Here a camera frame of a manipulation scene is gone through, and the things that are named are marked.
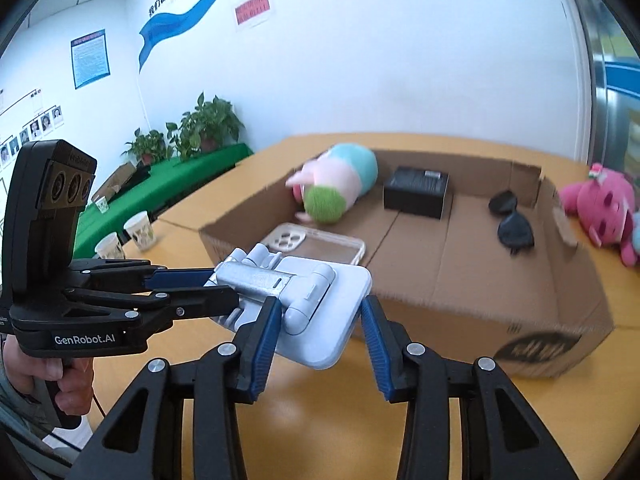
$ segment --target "white wall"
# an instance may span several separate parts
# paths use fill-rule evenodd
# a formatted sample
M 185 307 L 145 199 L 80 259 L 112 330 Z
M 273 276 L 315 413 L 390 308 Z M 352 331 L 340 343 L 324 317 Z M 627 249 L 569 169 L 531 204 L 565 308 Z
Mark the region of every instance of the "white wall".
M 75 89 L 71 41 L 106 30 L 111 75 Z M 127 26 L 125 0 L 94 0 L 59 12 L 19 32 L 0 59 L 0 88 L 8 106 L 34 88 L 44 108 L 62 106 L 65 124 L 45 139 L 65 139 L 98 160 L 94 190 L 123 162 L 133 131 L 146 128 L 137 86 L 137 53 Z M 29 99 L 0 117 L 4 140 L 33 115 Z M 1 171 L 8 188 L 11 164 Z
M 154 1 L 127 0 L 134 35 Z M 218 0 L 153 49 L 140 73 L 152 127 L 204 90 L 236 104 L 254 150 L 292 134 L 402 131 L 580 155 L 590 83 L 566 0 L 271 0 L 268 21 L 239 30 L 242 1 Z

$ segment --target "bolt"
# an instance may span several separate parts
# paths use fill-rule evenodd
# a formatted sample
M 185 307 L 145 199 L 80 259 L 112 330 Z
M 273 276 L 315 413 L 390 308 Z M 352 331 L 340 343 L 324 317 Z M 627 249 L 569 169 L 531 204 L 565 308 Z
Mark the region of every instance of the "bolt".
M 490 357 L 481 357 L 478 359 L 478 366 L 485 372 L 490 372 L 495 368 L 495 361 Z
M 422 355 L 425 353 L 426 348 L 420 343 L 409 343 L 406 346 L 406 351 L 411 355 Z
M 161 372 L 162 370 L 164 370 L 164 366 L 165 364 L 162 359 L 154 359 L 146 367 L 151 373 L 155 374 L 156 372 Z
M 218 353 L 220 355 L 233 355 L 236 353 L 236 345 L 233 343 L 222 343 L 218 347 Z

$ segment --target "red paper poster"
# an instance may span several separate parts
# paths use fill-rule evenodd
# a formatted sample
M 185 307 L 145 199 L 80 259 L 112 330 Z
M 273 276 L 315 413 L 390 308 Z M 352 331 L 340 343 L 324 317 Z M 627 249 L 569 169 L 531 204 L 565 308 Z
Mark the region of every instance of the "red paper poster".
M 238 25 L 242 25 L 244 22 L 267 12 L 267 10 L 270 9 L 269 0 L 249 0 L 241 6 L 236 7 L 236 19 L 238 20 Z

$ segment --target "black handle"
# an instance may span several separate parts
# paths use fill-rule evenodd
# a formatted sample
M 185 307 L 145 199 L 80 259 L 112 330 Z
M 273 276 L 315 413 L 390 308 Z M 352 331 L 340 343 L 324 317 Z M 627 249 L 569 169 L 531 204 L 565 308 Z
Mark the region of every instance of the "black handle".
M 63 359 L 65 368 L 71 367 L 71 360 Z M 43 381 L 34 378 L 35 389 L 33 397 L 42 405 L 47 422 L 56 428 L 74 430 L 82 422 L 80 415 L 67 415 L 56 404 L 56 395 L 60 391 L 57 381 Z

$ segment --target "white paper cup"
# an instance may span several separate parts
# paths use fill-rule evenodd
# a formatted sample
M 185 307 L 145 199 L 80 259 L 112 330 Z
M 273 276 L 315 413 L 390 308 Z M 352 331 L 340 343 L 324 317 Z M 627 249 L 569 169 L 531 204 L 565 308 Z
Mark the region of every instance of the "white paper cup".
M 156 243 L 156 235 L 146 211 L 142 211 L 127 220 L 124 224 L 124 229 L 129 233 L 129 236 L 140 251 L 146 251 Z
M 98 209 L 102 214 L 105 214 L 109 210 L 109 204 L 107 203 L 107 199 L 101 196 L 98 200 L 95 201 L 95 205 L 98 206 Z
M 103 260 L 124 260 L 124 249 L 116 233 L 109 233 L 98 242 L 95 252 Z

